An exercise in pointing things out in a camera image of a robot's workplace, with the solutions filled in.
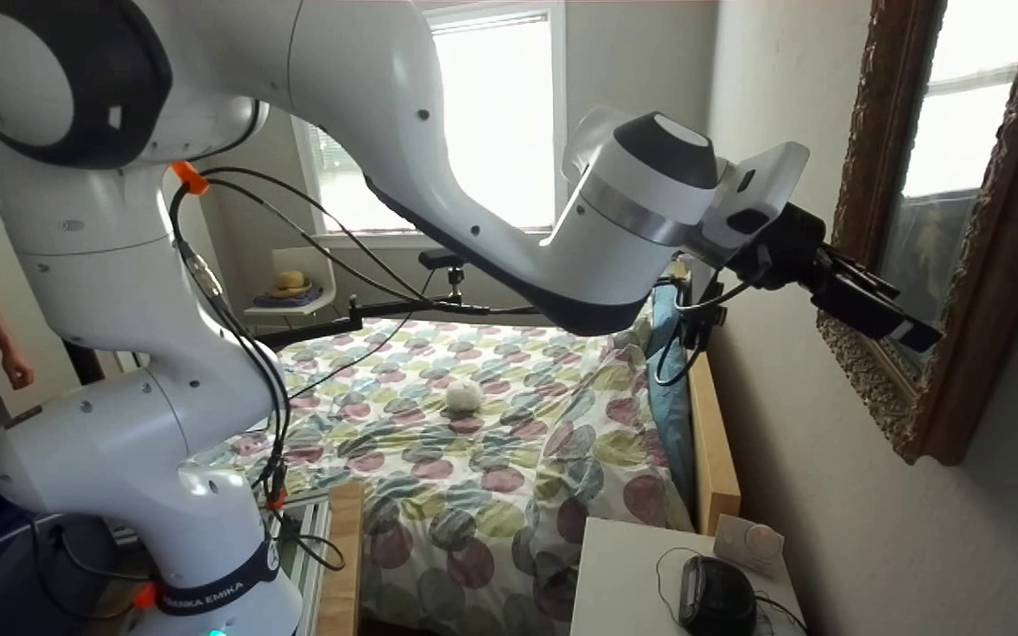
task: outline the black device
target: black device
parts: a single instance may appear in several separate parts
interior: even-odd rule
[[[717,558],[690,558],[683,571],[677,626],[690,636],[751,636],[755,594],[750,578]]]
[[[761,290],[779,290],[797,283],[812,293],[812,306],[869,339],[895,339],[915,355],[941,343],[941,334],[903,307],[896,307],[896,286],[836,254],[824,243],[824,222],[796,207],[726,262],[739,280]]]

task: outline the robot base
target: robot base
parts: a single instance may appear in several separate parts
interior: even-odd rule
[[[124,636],[291,636],[295,626],[301,594],[280,573],[272,584],[258,584],[252,594],[206,614],[134,614]]]

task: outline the window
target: window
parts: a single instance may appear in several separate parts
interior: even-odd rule
[[[948,4],[903,197],[975,191],[1018,72],[1018,4]]]
[[[427,10],[444,98],[444,148],[458,187],[518,229],[545,229],[560,207],[560,0],[437,4]],[[412,233],[366,187],[329,135],[302,127],[314,187],[360,237]]]

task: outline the bed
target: bed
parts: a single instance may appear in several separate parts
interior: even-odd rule
[[[366,486],[360,598],[372,620],[564,632],[585,518],[711,532],[739,510],[706,361],[673,388],[645,382],[684,361],[683,350],[645,357],[671,306],[671,286],[651,293],[617,336],[366,323],[280,355],[295,394],[291,501]],[[477,388],[479,410],[444,410],[454,387]],[[255,473],[266,452],[267,434],[247,430],[214,462]]]

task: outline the wooden frame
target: wooden frame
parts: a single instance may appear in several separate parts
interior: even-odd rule
[[[835,249],[875,267],[903,178],[943,0],[871,0]],[[818,314],[818,334],[907,462],[961,462],[1018,334],[1018,78],[982,178],[943,310],[943,343],[911,382],[891,350]]]
[[[329,496],[332,526],[329,540],[341,554],[341,571],[326,573],[322,604],[314,609],[314,632],[356,636],[360,632],[360,558],[362,558],[362,486],[348,480]]]
[[[736,476],[736,459],[706,355],[695,357],[690,367],[690,406],[695,456],[695,532],[714,539],[719,518],[741,513],[741,486]]]

